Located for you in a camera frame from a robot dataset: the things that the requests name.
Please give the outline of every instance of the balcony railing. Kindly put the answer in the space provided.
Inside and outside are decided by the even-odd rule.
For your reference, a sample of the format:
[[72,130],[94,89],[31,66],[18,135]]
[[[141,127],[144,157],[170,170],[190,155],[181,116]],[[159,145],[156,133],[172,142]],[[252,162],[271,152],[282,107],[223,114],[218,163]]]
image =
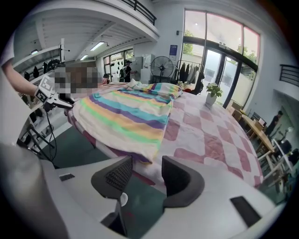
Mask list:
[[143,16],[145,16],[153,25],[155,25],[156,17],[140,2],[137,0],[122,0],[127,3],[130,7],[132,7],[135,11],[140,12]]
[[280,79],[281,81],[299,86],[299,67],[292,65],[280,65]]

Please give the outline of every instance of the potted plant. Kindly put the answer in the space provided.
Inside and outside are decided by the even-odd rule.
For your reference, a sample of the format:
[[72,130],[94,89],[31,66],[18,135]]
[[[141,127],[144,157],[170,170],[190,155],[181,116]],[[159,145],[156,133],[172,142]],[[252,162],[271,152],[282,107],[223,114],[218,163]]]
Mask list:
[[222,90],[216,83],[209,83],[206,86],[208,95],[206,96],[206,104],[207,105],[213,105],[217,99],[217,97],[221,97]]

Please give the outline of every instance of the green plant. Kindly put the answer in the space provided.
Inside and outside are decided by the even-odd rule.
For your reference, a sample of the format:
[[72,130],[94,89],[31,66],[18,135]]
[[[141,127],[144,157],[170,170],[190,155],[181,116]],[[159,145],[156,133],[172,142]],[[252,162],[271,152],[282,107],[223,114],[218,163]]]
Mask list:
[[220,87],[216,83],[209,83],[206,86],[207,92],[211,92],[211,97],[217,96],[221,97],[223,91],[220,89]]
[[[242,49],[241,49],[241,44],[239,44],[238,45],[238,49],[237,49],[237,52],[239,52],[239,53],[241,53],[242,54],[242,51],[241,51]],[[251,53],[249,54],[248,53],[248,48],[247,47],[244,47],[244,53],[243,53],[243,55],[245,56],[245,57],[247,57],[249,60],[251,60],[251,61],[253,61],[254,63],[256,63],[256,53],[255,53],[255,51],[251,51]],[[237,65],[237,62],[236,61],[234,61],[234,60],[230,60],[230,61],[228,61],[228,62],[231,62],[232,64],[234,64],[234,65]]]
[[[194,36],[191,31],[189,30],[185,30],[185,36]],[[193,45],[192,44],[189,44],[189,43],[184,43],[184,46],[183,46],[183,54],[187,54],[187,55],[193,55],[192,53],[193,51]]]

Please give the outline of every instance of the ceiling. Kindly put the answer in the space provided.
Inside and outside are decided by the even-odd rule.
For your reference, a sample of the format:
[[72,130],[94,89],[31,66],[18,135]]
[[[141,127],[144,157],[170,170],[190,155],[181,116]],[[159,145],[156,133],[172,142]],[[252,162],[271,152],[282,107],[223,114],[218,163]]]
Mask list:
[[[146,37],[120,23],[103,19],[103,15],[90,10],[69,8],[49,10],[26,18],[17,28],[14,38],[14,61],[17,63],[38,51],[59,46],[64,38],[65,60],[80,59],[83,55],[94,57],[104,51],[124,44],[133,44]],[[90,51],[99,42],[105,42]],[[41,57],[51,59],[50,54]]]

